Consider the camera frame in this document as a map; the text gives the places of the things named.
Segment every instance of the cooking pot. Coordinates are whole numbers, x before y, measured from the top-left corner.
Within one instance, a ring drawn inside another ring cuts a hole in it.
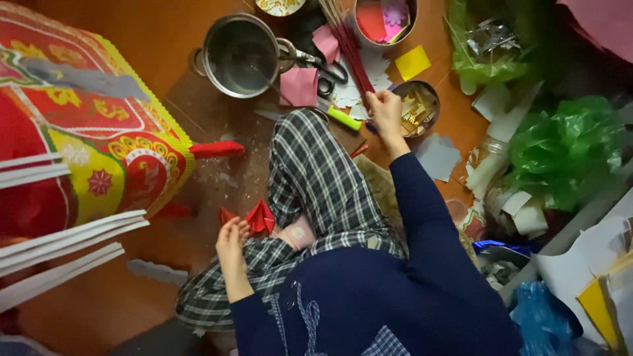
[[[288,57],[296,57],[292,43],[275,37],[259,18],[235,13],[211,26],[202,48],[191,51],[189,69],[209,78],[225,94],[252,98],[265,92],[279,73],[292,68],[293,60],[279,60],[280,45]]]

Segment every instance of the green plastic bag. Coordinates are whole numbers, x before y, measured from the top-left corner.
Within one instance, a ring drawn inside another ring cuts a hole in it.
[[[454,0],[448,13],[448,27],[453,40],[453,70],[462,82],[478,86],[491,82],[507,82],[527,72],[527,64],[509,56],[494,63],[476,63],[468,52],[466,0]]]
[[[622,166],[624,126],[601,96],[562,101],[553,116],[528,114],[510,140],[505,183],[542,198],[546,208],[573,211]]]

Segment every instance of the woman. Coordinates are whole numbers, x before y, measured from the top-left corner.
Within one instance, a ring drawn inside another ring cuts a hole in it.
[[[327,126],[295,111],[275,127],[268,200],[282,227],[305,215],[316,241],[303,252],[284,239],[242,246],[248,225],[231,220],[216,244],[223,277],[212,264],[189,281],[180,319],[203,329],[234,323],[241,355],[518,354],[503,302],[401,137],[400,97],[367,96],[392,160],[409,258]]]

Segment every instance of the hand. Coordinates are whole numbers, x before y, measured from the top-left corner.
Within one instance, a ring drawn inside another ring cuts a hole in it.
[[[222,226],[215,243],[229,303],[254,293],[246,276],[246,260],[242,254],[242,246],[250,228],[246,220],[234,217]]]
[[[391,160],[411,152],[400,131],[402,117],[402,99],[388,90],[365,93],[370,105],[369,114],[378,129]]]

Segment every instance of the plaid pants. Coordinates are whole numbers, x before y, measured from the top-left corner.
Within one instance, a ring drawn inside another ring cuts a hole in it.
[[[303,251],[279,238],[244,244],[248,279],[269,310],[288,273],[317,253],[369,244],[404,259],[365,179],[317,113],[297,110],[277,122],[268,168],[268,204],[277,224],[288,226],[304,213],[316,236]],[[183,285],[175,309],[181,322],[195,329],[233,330],[217,257]]]

